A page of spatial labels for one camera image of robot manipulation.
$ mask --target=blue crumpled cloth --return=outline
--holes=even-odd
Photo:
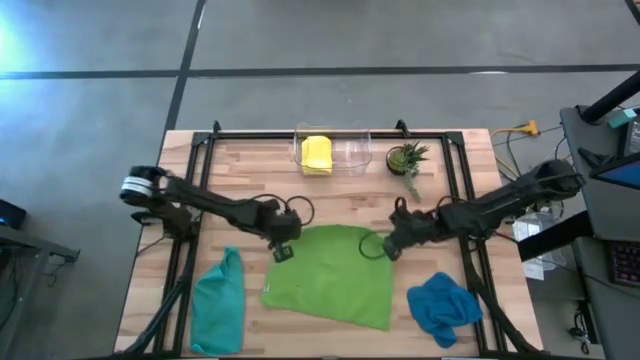
[[[409,289],[407,300],[411,316],[442,348],[456,343],[454,326],[482,319],[482,309],[473,295],[442,272],[433,275],[424,285]]]

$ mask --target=monitor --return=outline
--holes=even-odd
[[[640,190],[640,153],[614,160],[594,169],[589,177]]]

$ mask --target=plant pot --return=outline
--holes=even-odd
[[[397,150],[402,150],[402,146],[394,146],[391,149],[389,149],[389,151],[387,151],[387,156],[386,156],[387,169],[389,169],[389,171],[393,175],[402,176],[402,175],[404,175],[406,173],[406,171],[396,170],[389,163],[389,156],[391,155],[392,152],[397,151]]]

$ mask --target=gray floor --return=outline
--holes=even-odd
[[[0,71],[176,70],[195,4],[2,1]],[[640,27],[622,0],[210,0],[200,30],[194,69],[607,64],[640,56],[629,46]],[[403,118],[428,128],[535,119],[551,129],[561,107],[588,104],[629,75],[190,79],[177,128],[208,129],[213,120],[227,129],[390,127]],[[129,166],[156,161],[175,83],[0,80],[0,198],[29,211],[29,232],[82,248],[55,287],[41,281],[14,358],[110,353],[140,232],[119,186]],[[555,130],[514,142],[521,167],[550,157],[561,138]],[[506,157],[504,145],[496,149]],[[567,213],[583,206],[568,202]],[[572,303],[535,294],[534,301],[545,347],[580,356],[577,342],[549,336],[572,321]],[[566,311],[548,310],[557,304]]]

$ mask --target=potted plant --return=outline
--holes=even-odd
[[[418,146],[419,141],[412,144],[395,146],[387,152],[387,169],[398,176],[404,177],[404,183],[411,193],[411,196],[420,202],[421,196],[413,184],[413,178],[418,175],[418,163],[427,160],[422,155],[429,151],[428,146]]]

